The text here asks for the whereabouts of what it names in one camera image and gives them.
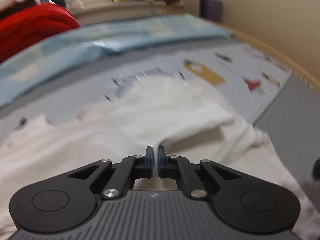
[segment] wall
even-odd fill
[[[181,0],[198,15],[199,0]],[[320,82],[320,0],[220,0],[224,25],[287,55]]]

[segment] red blanket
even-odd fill
[[[63,7],[45,3],[12,14],[0,21],[0,62],[48,38],[80,27]]]

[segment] light blue blanket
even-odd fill
[[[169,41],[230,37],[191,15],[100,24],[45,39],[0,64],[0,106],[66,70],[108,55]]]

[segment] purple object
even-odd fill
[[[220,23],[222,19],[222,2],[217,0],[200,0],[199,16]]]

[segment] bed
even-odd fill
[[[73,120],[83,106],[120,100],[127,86],[139,79],[203,79],[244,119],[270,135],[281,161],[312,199],[320,95],[297,75],[296,65],[252,37],[212,28],[196,17],[134,18],[139,17],[86,24],[81,38],[70,32],[47,39],[0,65],[0,73],[6,71],[2,92],[12,88],[0,98],[0,140],[39,113],[56,126]],[[185,23],[183,28],[173,24],[177,19]],[[105,24],[119,20],[122,23]],[[45,64],[45,71],[37,68]],[[320,200],[312,200],[319,207]]]

